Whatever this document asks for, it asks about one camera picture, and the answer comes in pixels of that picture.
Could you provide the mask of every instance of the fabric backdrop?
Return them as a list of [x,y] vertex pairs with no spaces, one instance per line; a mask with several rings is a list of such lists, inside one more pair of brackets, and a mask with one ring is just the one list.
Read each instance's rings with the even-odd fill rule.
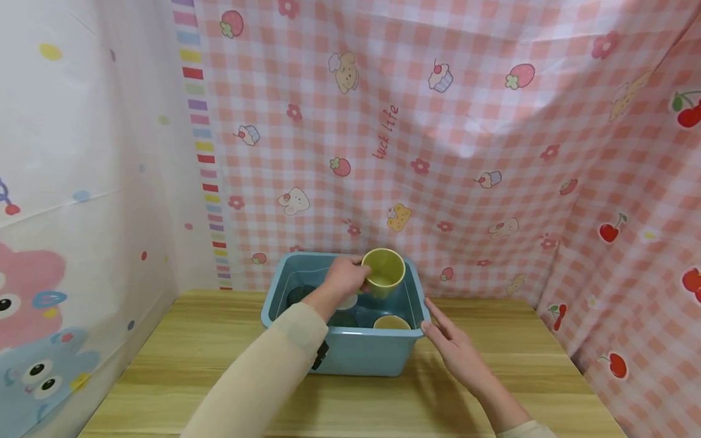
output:
[[177,292],[264,291],[290,251],[384,246],[429,295],[528,301],[629,436],[694,436],[700,13],[12,5],[0,423],[75,435]]

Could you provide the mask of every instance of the pink gingham backdrop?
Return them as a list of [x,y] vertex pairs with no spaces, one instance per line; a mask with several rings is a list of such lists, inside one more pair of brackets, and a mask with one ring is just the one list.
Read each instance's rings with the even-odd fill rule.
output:
[[[233,38],[220,26],[229,10],[244,23]],[[701,122],[682,126],[672,108],[674,93],[701,91],[696,0],[201,0],[196,11],[228,244],[246,256],[235,285],[267,289],[291,250],[392,247],[429,295],[531,303],[630,436],[698,436],[701,285],[684,274],[701,267]],[[348,51],[358,86],[343,94],[329,58]],[[442,93],[434,64],[453,76]],[[509,88],[518,64],[535,76]],[[635,83],[614,118],[630,89],[619,88]],[[701,93],[685,97],[701,111]],[[259,133],[254,146],[242,125]],[[336,157],[350,174],[331,168]],[[495,171],[501,182],[484,188]],[[278,198],[293,187],[310,207],[287,215]],[[412,214],[395,232],[398,203]],[[492,238],[511,218],[518,230]]]

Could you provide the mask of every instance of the wooden table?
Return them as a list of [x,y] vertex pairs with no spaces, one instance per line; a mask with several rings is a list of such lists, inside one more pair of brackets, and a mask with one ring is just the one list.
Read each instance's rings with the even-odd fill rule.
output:
[[[259,314],[264,298],[259,292],[231,291],[181,296],[80,438],[178,437],[219,376],[263,332]],[[531,415],[559,438],[625,438],[526,303],[486,299],[435,303],[472,336],[494,373]],[[477,400],[447,373],[425,338],[416,343],[397,378],[307,376],[267,434],[493,435]]]

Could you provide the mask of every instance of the blue plastic bin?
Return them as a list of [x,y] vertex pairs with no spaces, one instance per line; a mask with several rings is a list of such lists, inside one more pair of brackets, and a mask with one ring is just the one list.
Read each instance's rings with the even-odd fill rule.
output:
[[[292,252],[278,264],[261,311],[265,327],[287,309],[287,295],[298,287],[318,287],[324,281],[333,260],[342,254]],[[423,289],[416,266],[404,259],[407,273],[402,284],[386,299],[370,294],[358,296],[358,303],[348,310],[337,311],[351,316],[359,327],[329,327],[326,358],[312,373],[345,376],[399,376],[411,348],[423,337],[421,321],[430,320],[423,303]],[[411,330],[373,329],[375,319],[397,315],[409,323]]]

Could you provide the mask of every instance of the rainbow striped border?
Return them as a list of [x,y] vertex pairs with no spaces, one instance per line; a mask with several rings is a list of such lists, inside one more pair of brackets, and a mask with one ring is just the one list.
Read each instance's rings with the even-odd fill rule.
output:
[[200,168],[202,190],[207,205],[212,247],[217,263],[217,281],[221,290],[231,290],[231,267],[226,248],[224,205],[220,187],[223,179],[217,169],[214,136],[210,129],[209,106],[204,84],[200,34],[195,16],[194,0],[170,0],[175,21],[175,36],[179,44],[182,76],[187,94],[187,107],[192,124],[192,136]]

